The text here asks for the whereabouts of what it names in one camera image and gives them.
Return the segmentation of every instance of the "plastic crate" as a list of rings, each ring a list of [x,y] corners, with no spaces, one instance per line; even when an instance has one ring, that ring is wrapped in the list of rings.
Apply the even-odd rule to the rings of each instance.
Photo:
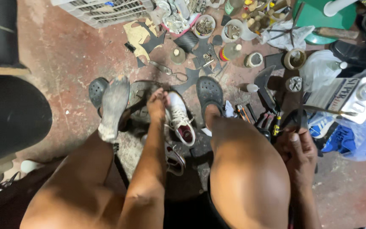
[[[151,0],[50,0],[94,28],[148,17],[153,10]]]

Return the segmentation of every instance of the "concrete floor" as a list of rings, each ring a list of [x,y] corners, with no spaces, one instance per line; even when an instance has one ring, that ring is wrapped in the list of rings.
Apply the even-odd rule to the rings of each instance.
[[[217,24],[220,24],[222,14],[221,10],[213,13]],[[218,27],[214,34],[219,34],[220,30],[221,27]],[[24,79],[35,85],[48,99],[53,112],[53,125],[43,141],[17,153],[16,163],[27,158],[47,162],[66,155],[83,143],[100,121],[87,91],[89,83],[97,77],[111,79],[125,74],[131,82],[156,79],[169,85],[178,84],[178,81],[169,76],[161,75],[153,66],[137,68],[135,56],[126,52],[123,45],[127,38],[122,24],[94,29],[64,10],[52,7],[49,0],[18,0],[18,32],[20,59],[32,71]],[[184,72],[184,66],[194,69],[190,60],[182,66],[170,63],[169,52],[175,47],[173,39],[167,35],[163,48],[151,52],[150,58],[171,67],[173,72]],[[243,59],[253,51],[269,55],[278,53],[279,50],[269,45],[260,45],[257,41],[239,42],[243,45],[243,55],[230,62],[216,80],[223,88],[225,100],[242,105],[250,102],[259,115],[264,109],[258,96],[238,91],[238,86],[253,82],[263,65],[255,69],[245,68]],[[308,50],[323,48],[308,46]],[[195,86],[189,88],[183,98],[188,110],[195,116],[197,127],[202,127]],[[184,178],[169,176],[168,180],[168,187],[180,185],[198,188],[192,189],[187,197],[205,189],[204,174],[209,171],[208,164],[204,163],[209,161],[209,153],[204,150],[209,148],[206,145],[208,138],[202,134],[197,134],[197,138],[199,142],[196,144],[204,144],[203,152],[195,150],[194,158],[182,144],[177,144],[176,149],[189,161],[190,166],[185,174],[198,177],[200,173],[203,176],[198,177],[196,182],[190,180],[192,184],[189,185]],[[119,157],[130,177],[142,146],[138,139],[128,133],[119,134],[119,143]],[[313,188],[324,228],[366,226],[366,162],[356,163],[345,160],[336,153],[328,153],[319,159],[319,173]]]

